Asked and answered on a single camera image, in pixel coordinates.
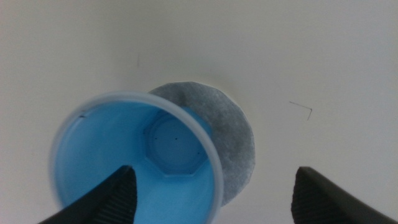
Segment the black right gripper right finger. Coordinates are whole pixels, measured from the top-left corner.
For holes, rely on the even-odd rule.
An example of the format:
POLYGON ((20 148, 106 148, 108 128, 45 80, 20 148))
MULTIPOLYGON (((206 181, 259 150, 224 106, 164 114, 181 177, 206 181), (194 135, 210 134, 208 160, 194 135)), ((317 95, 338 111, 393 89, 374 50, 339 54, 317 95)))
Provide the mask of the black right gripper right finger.
POLYGON ((397 224, 311 167, 299 167, 290 211, 299 224, 397 224))

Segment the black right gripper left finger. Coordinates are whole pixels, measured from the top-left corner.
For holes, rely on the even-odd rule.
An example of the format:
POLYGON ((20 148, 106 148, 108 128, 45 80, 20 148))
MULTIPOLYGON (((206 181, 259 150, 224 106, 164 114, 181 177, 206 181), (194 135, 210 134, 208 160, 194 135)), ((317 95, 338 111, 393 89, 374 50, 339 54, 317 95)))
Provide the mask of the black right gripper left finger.
POLYGON ((87 194, 40 224, 132 224, 136 208, 136 174, 131 166, 121 166, 87 194))

